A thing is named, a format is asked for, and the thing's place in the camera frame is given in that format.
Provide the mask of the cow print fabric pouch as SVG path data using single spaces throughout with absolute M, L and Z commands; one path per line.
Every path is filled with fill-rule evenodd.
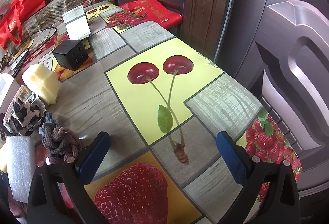
M 39 96 L 22 85 L 14 95 L 3 119 L 9 136 L 30 136 L 46 113 Z

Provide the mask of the pale yellow foam block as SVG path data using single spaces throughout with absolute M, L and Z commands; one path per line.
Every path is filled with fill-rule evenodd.
M 24 84 L 47 105 L 54 105 L 57 101 L 61 82 L 55 72 L 43 64 L 33 64 L 22 75 Z

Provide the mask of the white foam sheet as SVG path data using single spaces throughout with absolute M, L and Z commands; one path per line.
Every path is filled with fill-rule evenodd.
M 13 199 L 28 203 L 31 182 L 36 169 L 35 148 L 28 136 L 8 136 L 7 174 Z

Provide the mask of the white box tray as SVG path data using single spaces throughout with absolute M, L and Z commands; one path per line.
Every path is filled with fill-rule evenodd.
M 0 112 L 6 113 L 12 99 L 19 89 L 17 81 L 7 73 L 0 74 Z

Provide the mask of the fruit pattern tablecloth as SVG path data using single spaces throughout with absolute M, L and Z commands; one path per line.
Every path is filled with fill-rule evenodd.
M 217 222 L 236 197 L 215 137 L 226 131 L 264 162 L 301 162 L 278 125 L 244 87 L 183 41 L 151 21 L 110 3 L 86 16 L 103 28 L 88 41 L 90 57 L 77 71 L 46 62 L 62 82 L 85 89 L 96 79 L 110 126 L 111 148 L 85 186 L 106 212 L 134 206 L 144 195 L 151 223 Z

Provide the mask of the black cube charger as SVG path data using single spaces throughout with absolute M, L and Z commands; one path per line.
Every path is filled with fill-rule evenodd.
M 65 40 L 52 53 L 61 67 L 72 71 L 76 71 L 88 59 L 81 40 Z

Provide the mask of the grey metal phone stand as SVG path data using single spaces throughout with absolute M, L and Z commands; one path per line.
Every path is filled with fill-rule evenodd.
M 84 40 L 90 36 L 87 17 L 82 5 L 65 12 L 62 18 L 70 40 Z

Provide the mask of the red bag beside table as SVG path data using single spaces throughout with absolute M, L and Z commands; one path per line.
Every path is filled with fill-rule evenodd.
M 165 29 L 177 26 L 183 21 L 183 17 L 179 13 L 166 9 L 157 0 L 136 0 L 119 5 L 119 7 L 156 22 Z

